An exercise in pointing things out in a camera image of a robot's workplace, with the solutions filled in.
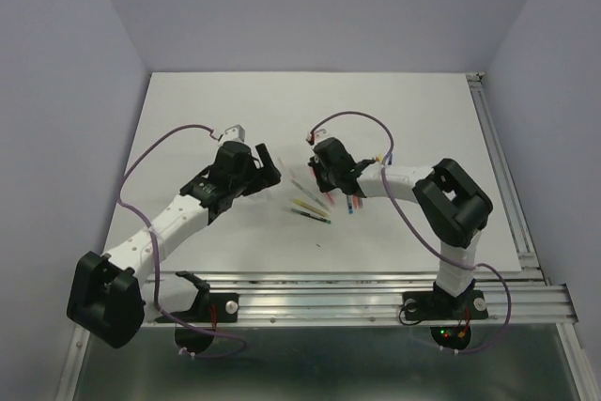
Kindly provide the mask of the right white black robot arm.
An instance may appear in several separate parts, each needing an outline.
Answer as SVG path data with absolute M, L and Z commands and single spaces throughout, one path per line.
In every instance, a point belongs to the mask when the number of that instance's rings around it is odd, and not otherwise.
M 318 189 L 339 190 L 360 198 L 388 198 L 395 208 L 406 201 L 421 208 L 440 241 L 436 250 L 425 241 L 406 214 L 402 219 L 416 239 L 439 259 L 432 305 L 442 316 L 454 316 L 466 305 L 475 286 L 475 254 L 481 232 L 493 211 L 490 198 L 452 159 L 433 166 L 390 166 L 376 159 L 355 161 L 343 143 L 328 137 L 311 138 L 309 160 Z

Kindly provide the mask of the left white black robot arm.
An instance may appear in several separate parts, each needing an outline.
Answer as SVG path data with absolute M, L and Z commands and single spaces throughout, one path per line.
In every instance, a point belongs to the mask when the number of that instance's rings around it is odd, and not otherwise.
M 213 164 L 187 182 L 154 220 L 144 218 L 142 229 L 116 247 L 80 258 L 68 318 L 109 346 L 123 347 L 143 324 L 167 315 L 157 293 L 143 292 L 148 277 L 160 276 L 162 261 L 231 209 L 237 198 L 280 181 L 265 145 L 224 142 Z

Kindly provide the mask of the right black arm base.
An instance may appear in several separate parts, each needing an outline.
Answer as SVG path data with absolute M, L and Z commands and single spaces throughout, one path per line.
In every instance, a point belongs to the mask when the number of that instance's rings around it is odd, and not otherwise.
M 471 323 L 488 319 L 484 293 L 472 290 L 453 298 L 443 291 L 410 291 L 403 295 L 398 321 L 403 326 L 432 323 L 430 335 L 436 345 L 465 351 L 472 337 Z

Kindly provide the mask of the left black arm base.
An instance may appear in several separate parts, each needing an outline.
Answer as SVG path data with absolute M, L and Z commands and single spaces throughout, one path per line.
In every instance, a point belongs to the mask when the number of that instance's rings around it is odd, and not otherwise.
M 181 270 L 161 277 L 160 311 L 155 321 L 173 322 L 175 344 L 181 355 L 192 359 L 216 359 L 208 354 L 218 338 L 220 325 L 234 324 L 239 319 L 239 294 L 213 292 L 208 281 Z

